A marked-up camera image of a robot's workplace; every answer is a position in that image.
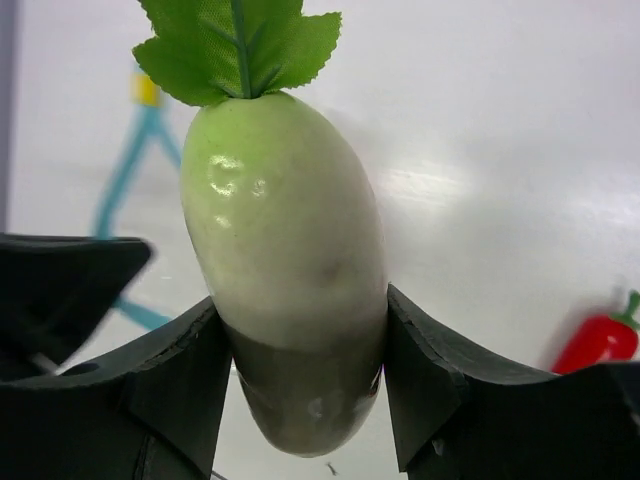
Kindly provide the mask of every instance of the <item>white wall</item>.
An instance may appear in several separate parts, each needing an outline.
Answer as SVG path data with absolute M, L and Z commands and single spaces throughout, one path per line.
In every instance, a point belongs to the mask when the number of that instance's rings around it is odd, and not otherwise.
M 351 140 L 376 188 L 392 281 L 439 321 L 548 366 L 582 312 L 640 287 L 640 3 L 307 0 L 344 33 L 296 94 Z M 134 117 L 134 0 L 23 0 L 10 228 L 88 234 Z M 173 103 L 184 136 L 193 111 Z M 205 288 L 177 176 L 149 155 L 120 234 L 158 258 L 132 296 L 176 315 Z M 83 357 L 142 330 L 114 316 Z M 393 478 L 384 396 L 330 458 L 270 449 L 237 382 L 216 466 L 230 480 Z

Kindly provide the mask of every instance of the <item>green radish top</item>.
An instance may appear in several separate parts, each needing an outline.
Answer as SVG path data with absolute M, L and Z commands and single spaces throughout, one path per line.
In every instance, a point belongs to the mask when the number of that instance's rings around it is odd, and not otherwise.
M 303 0 L 138 0 L 155 36 L 140 68 L 187 105 L 258 98 L 311 82 L 340 36 L 340 13 L 304 16 Z

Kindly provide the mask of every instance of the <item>red pepper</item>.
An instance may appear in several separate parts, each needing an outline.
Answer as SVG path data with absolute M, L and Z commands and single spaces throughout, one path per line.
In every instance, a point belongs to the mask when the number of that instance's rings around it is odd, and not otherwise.
M 632 291 L 623 313 L 587 318 L 551 371 L 564 375 L 600 362 L 631 360 L 638 348 L 640 324 L 633 319 L 638 306 L 640 293 Z

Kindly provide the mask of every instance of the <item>blue stand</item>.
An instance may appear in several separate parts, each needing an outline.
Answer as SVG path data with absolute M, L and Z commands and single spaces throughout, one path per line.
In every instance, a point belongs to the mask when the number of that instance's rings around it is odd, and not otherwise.
M 180 150 L 169 134 L 161 110 L 160 107 L 140 106 L 138 126 L 116 167 L 99 209 L 93 235 L 100 240 L 113 237 L 113 219 L 118 209 L 124 204 L 136 170 L 142 162 L 144 148 L 153 137 L 162 144 L 176 169 L 180 168 Z M 134 323 L 148 330 L 154 330 L 170 320 L 169 317 L 123 297 L 118 299 L 114 307 Z

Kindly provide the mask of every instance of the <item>radish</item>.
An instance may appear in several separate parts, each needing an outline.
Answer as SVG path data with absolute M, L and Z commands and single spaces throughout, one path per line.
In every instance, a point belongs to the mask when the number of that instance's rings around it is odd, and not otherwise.
M 252 415 L 276 448 L 327 454 L 375 401 L 387 277 L 376 200 L 356 154 L 284 93 L 330 58 L 341 15 L 302 0 L 139 0 L 134 48 L 165 92 L 201 107 L 184 145 L 187 229 Z

